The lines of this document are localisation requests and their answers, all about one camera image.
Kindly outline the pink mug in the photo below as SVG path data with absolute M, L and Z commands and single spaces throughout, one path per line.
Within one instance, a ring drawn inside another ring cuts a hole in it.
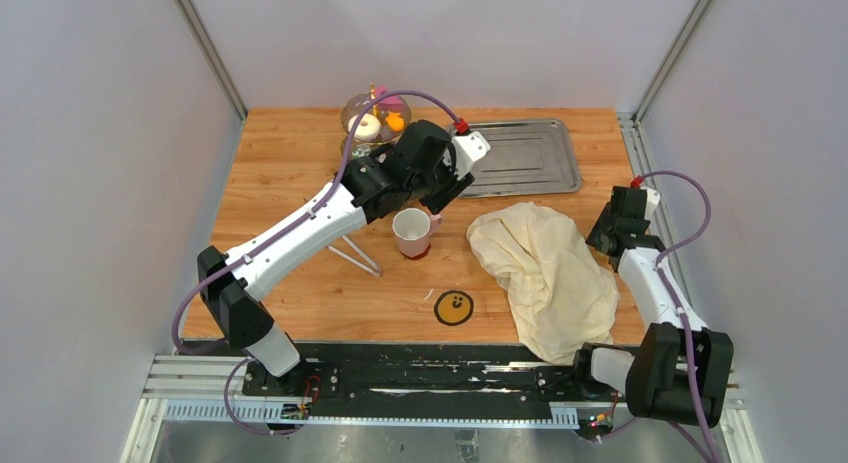
M 441 214 L 430 215 L 417 208 L 399 211 L 392 220 L 392 231 L 398 251 L 416 255 L 431 245 L 431 237 L 443 222 Z

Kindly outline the orange pastry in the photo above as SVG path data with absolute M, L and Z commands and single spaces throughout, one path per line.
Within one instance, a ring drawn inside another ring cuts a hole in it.
M 400 112 L 388 112 L 384 120 L 391 132 L 400 133 L 406 128 L 406 121 Z

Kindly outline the three-tier glass cake stand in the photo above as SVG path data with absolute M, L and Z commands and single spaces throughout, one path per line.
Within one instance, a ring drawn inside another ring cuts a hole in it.
M 385 86 L 371 84 L 367 91 L 351 97 L 342 109 L 342 129 L 345 134 L 354 133 L 353 143 L 347 152 L 349 159 L 366 156 L 383 144 L 394 144 L 412 123 L 412 110 L 406 100 L 393 96 L 372 106 L 360 123 L 354 125 L 362 108 L 387 91 Z

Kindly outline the white ring donut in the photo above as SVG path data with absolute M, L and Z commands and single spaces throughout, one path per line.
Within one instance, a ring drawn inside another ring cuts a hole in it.
M 381 121 L 373 114 L 365 114 L 361 118 L 354 115 L 347 124 L 347 131 L 353 134 L 356 141 L 360 142 L 375 141 L 379 137 L 381 129 Z

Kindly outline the metal baking tray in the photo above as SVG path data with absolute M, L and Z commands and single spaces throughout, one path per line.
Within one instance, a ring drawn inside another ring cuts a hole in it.
M 474 165 L 475 181 L 463 198 L 570 194 L 582 187 L 576 153 L 559 119 L 523 119 L 472 123 L 490 144 Z

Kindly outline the metal tongs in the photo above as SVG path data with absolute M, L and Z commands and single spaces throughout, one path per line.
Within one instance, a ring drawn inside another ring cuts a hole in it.
M 341 240 L 356 254 L 356 256 L 351 256 L 341 249 L 336 248 L 334 245 L 328 245 L 327 249 L 334 255 L 344 259 L 371 276 L 379 278 L 383 275 L 382 267 L 350 237 L 342 236 Z

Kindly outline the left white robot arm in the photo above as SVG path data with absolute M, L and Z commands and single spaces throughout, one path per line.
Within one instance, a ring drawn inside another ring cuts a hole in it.
M 199 294 L 225 342 L 256 359 L 279 394 L 298 394 L 307 373 L 301 355 L 263 299 L 315 253 L 409 201 L 440 213 L 473 183 L 472 169 L 490 149 L 477 131 L 449 134 L 413 122 L 396 143 L 346 161 L 318 194 L 261 235 L 225 252 L 203 250 Z

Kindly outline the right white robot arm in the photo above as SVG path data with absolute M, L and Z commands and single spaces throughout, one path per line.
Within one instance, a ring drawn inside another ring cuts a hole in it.
M 661 239 L 649 232 L 653 189 L 616 186 L 587 243 L 629 288 L 645 325 L 639 347 L 586 343 L 571 373 L 574 391 L 594 400 L 621 393 L 635 417 L 714 428 L 720 421 L 734 346 L 711 330 L 671 274 Z

